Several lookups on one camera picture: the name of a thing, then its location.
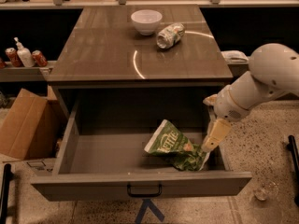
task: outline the green chip bag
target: green chip bag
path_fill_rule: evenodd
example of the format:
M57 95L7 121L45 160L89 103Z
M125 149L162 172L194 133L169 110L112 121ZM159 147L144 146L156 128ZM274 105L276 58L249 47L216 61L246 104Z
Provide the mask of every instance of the green chip bag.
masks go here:
M162 156L175 168L198 171L204 166L209 153L192 144L170 121L163 120L144 150L151 155Z

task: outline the drawer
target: drawer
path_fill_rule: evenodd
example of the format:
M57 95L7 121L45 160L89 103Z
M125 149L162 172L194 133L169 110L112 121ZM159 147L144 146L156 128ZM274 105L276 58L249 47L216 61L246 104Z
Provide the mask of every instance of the drawer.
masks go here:
M251 179L216 148L202 171L181 172L144 151L163 119L201 144L213 114L203 88L80 90L51 175L32 185L51 201L236 195Z

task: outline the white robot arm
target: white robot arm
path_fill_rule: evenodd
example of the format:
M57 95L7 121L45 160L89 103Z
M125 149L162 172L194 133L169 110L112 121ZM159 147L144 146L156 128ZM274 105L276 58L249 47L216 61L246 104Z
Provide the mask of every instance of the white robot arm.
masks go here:
M266 44L253 51L249 71L217 95L207 97L213 105L216 120L211 121L202 149L213 150L230 131L230 122L247 116L261 103L293 93L299 96L298 54L280 44Z

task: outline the speckled floor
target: speckled floor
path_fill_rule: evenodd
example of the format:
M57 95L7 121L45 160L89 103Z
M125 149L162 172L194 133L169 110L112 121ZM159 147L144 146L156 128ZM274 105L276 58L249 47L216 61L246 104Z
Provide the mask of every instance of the speckled floor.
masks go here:
M6 113L7 109L0 109L0 120ZM234 171L251 171L253 176L237 196L48 202L30 185L35 174L27 164L14 161L7 223L299 223L299 207L293 201L299 186L291 153L285 148L290 134L299 144L299 101L259 105L233 127L222 144L230 167ZM0 161L12 159L0 155ZM254 190L269 184L269 198L259 201Z

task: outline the bowl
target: bowl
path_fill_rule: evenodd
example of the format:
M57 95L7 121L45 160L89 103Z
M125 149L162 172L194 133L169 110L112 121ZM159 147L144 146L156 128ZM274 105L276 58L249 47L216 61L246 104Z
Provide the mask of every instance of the bowl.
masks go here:
M155 10L138 10L131 15L131 20L140 34L152 35L162 20L162 14Z

